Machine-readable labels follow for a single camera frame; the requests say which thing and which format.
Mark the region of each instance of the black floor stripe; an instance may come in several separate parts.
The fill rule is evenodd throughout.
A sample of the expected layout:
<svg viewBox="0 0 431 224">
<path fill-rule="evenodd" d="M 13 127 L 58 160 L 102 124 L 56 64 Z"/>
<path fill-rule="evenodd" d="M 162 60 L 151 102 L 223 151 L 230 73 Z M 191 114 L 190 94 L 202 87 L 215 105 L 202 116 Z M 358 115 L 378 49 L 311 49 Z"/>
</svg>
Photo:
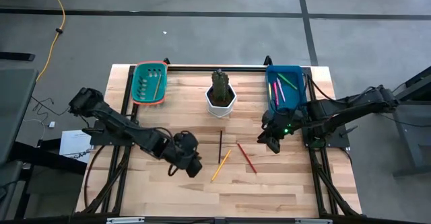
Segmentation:
<svg viewBox="0 0 431 224">
<path fill-rule="evenodd" d="M 60 9 L 16 9 L 0 8 L 0 13 L 27 15 L 61 15 Z M 261 18 L 303 18 L 301 13 L 266 12 L 198 12 L 198 11 L 103 11 L 67 9 L 66 15 L 97 16 L 176 16 L 176 17 L 261 17 Z M 377 14 L 334 14 L 308 13 L 309 19 L 334 20 L 431 20 L 431 15 L 377 15 Z"/>
<path fill-rule="evenodd" d="M 0 8 L 0 13 L 27 15 L 62 15 L 60 9 L 13 9 Z M 266 18 L 301 18 L 301 13 L 265 13 L 265 12 L 197 12 L 197 11 L 102 11 L 68 9 L 66 15 L 98 16 L 173 16 L 173 17 L 266 17 Z"/>
<path fill-rule="evenodd" d="M 299 0 L 302 12 L 302 21 L 304 22 L 305 39 L 307 42 L 308 54 L 310 55 L 311 66 L 318 66 L 316 48 L 314 47 L 314 41 L 312 39 L 310 18 L 307 10 L 307 4 L 305 0 Z"/>
<path fill-rule="evenodd" d="M 431 15 L 376 15 L 311 13 L 311 19 L 333 20 L 431 20 Z"/>
</svg>

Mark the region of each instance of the blue basket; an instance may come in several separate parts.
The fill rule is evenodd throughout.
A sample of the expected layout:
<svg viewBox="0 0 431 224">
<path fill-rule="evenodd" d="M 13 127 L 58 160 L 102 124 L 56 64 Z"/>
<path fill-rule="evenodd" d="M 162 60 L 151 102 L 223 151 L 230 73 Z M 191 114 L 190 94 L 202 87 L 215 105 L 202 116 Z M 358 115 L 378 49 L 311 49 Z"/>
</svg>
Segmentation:
<svg viewBox="0 0 431 224">
<path fill-rule="evenodd" d="M 131 92 L 135 104 L 151 106 L 164 102 L 168 85 L 167 74 L 168 65 L 163 61 L 136 65 Z"/>
<path fill-rule="evenodd" d="M 291 85 L 286 83 L 278 73 L 282 74 L 290 83 L 296 86 L 297 89 L 294 89 Z M 268 99 L 268 108 L 273 112 L 273 109 L 270 104 L 275 109 L 288 108 L 294 110 L 298 104 L 303 104 L 307 101 L 306 94 L 304 93 L 304 80 L 302 78 L 302 69 L 299 66 L 273 66 L 270 65 L 267 67 L 266 73 L 266 87 L 267 87 L 267 99 Z M 283 102 L 283 97 L 281 96 L 279 86 L 277 83 L 277 78 L 279 78 L 281 82 L 281 88 L 283 89 L 284 97 L 286 101 Z M 273 88 L 273 84 L 277 86 L 278 93 L 278 103 L 279 105 L 275 105 L 275 92 Z M 271 88 L 271 97 L 269 98 L 269 87 Z"/>
</svg>

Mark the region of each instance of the colored pencil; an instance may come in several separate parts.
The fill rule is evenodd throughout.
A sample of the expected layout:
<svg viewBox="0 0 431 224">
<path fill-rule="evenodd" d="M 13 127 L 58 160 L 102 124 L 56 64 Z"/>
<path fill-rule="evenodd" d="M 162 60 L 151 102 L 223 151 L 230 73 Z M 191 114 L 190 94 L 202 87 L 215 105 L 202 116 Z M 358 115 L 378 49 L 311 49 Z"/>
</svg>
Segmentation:
<svg viewBox="0 0 431 224">
<path fill-rule="evenodd" d="M 213 178 L 211 179 L 211 181 L 214 181 L 215 178 L 218 175 L 218 172 L 221 170 L 222 166 L 224 165 L 224 162 L 227 160 L 229 154 L 230 154 L 231 150 L 229 150 L 228 154 L 226 154 L 226 156 L 224 156 L 222 163 L 218 166 L 217 171 L 215 172 L 215 174 L 213 175 Z"/>
<path fill-rule="evenodd" d="M 298 88 L 293 83 L 290 83 L 290 81 L 288 81 L 288 79 L 286 79 L 281 73 L 278 73 L 278 76 L 280 76 L 281 79 L 283 79 L 286 83 L 292 86 L 292 88 L 294 88 L 295 90 L 298 90 Z"/>
<path fill-rule="evenodd" d="M 268 92 L 269 92 L 269 101 L 272 100 L 272 95 L 271 95 L 271 84 L 268 83 Z"/>
<path fill-rule="evenodd" d="M 236 143 L 238 145 L 238 147 L 240 148 L 240 150 L 242 151 L 242 154 L 244 155 L 245 159 L 247 159 L 248 164 L 250 164 L 251 169 L 254 171 L 255 174 L 257 174 L 257 171 L 255 169 L 255 167 L 253 166 L 253 164 L 251 163 L 250 159 L 248 158 L 247 154 L 245 153 L 244 149 L 241 147 L 241 145 L 239 143 Z"/>
<path fill-rule="evenodd" d="M 274 82 L 273 86 L 274 86 L 274 93 L 275 93 L 275 103 L 276 103 L 276 104 L 277 104 L 277 106 L 278 106 L 277 83 L 276 83 L 276 82 Z"/>
<path fill-rule="evenodd" d="M 278 87 L 280 88 L 281 97 L 283 98 L 283 102 L 286 102 L 286 99 L 284 97 L 283 89 L 281 88 L 281 82 L 280 79 L 277 78 Z"/>
<path fill-rule="evenodd" d="M 223 131 L 220 131 L 220 144 L 218 145 L 218 164 L 220 164 L 221 158 L 222 158 L 222 136 Z"/>
<path fill-rule="evenodd" d="M 157 82 L 156 92 L 154 92 L 153 100 L 156 100 L 156 95 L 157 95 L 157 92 L 159 91 L 160 79 L 161 79 L 161 78 L 162 78 L 162 76 L 160 75 L 160 76 L 159 76 L 159 80 L 158 80 L 158 82 Z"/>
</svg>

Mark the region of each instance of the teal basket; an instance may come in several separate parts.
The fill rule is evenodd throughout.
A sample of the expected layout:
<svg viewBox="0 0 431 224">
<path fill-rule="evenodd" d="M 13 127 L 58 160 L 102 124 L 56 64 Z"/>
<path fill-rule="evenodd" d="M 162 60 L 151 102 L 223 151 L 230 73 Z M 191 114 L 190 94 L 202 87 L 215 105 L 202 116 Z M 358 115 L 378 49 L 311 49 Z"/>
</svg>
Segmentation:
<svg viewBox="0 0 431 224">
<path fill-rule="evenodd" d="M 133 102 L 144 106 L 164 102 L 168 85 L 167 74 L 168 65 L 163 61 L 142 62 L 136 65 L 131 93 Z"/>
</svg>

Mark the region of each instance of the yellow pencil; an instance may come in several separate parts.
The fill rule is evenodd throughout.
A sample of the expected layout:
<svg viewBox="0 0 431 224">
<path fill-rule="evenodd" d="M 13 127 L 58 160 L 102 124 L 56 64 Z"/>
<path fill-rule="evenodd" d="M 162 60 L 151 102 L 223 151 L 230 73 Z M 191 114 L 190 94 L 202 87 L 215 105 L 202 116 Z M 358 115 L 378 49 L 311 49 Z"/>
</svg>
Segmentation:
<svg viewBox="0 0 431 224">
<path fill-rule="evenodd" d="M 230 150 L 229 150 L 228 154 L 226 154 L 226 156 L 224 156 L 222 163 L 218 166 L 218 169 L 217 169 L 217 171 L 215 172 L 215 174 L 214 174 L 213 178 L 211 179 L 211 181 L 214 181 L 214 179 L 217 177 L 218 172 L 220 171 L 220 169 L 221 169 L 221 168 L 222 168 L 222 166 L 224 165 L 224 162 L 227 160 L 227 158 L 228 158 L 229 154 L 230 154 Z"/>
<path fill-rule="evenodd" d="M 268 83 L 268 92 L 269 92 L 269 100 L 272 100 L 272 97 L 271 97 L 271 84 L 270 83 Z"/>
<path fill-rule="evenodd" d="M 162 75 L 160 75 L 160 76 L 159 76 L 159 80 L 158 80 L 158 82 L 157 82 L 156 92 L 154 92 L 153 100 L 155 100 L 155 99 L 156 99 L 157 92 L 159 91 L 160 79 L 161 79 L 161 78 L 162 78 Z"/>
</svg>

